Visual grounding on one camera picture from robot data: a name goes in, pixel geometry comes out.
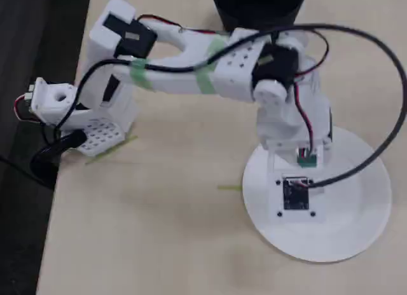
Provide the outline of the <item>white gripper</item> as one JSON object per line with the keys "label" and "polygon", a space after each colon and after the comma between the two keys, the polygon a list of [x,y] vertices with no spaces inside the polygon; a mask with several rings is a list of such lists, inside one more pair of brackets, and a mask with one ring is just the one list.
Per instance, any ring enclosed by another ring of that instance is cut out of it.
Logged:
{"label": "white gripper", "polygon": [[317,166],[324,166],[324,147],[331,132],[331,108],[321,92],[318,72],[300,78],[294,86],[285,88],[276,80],[261,80],[256,85],[259,104],[256,127],[264,149],[281,149],[275,154],[275,168],[298,168],[298,150],[309,146],[309,133],[301,116],[309,120],[313,145],[317,147]]}

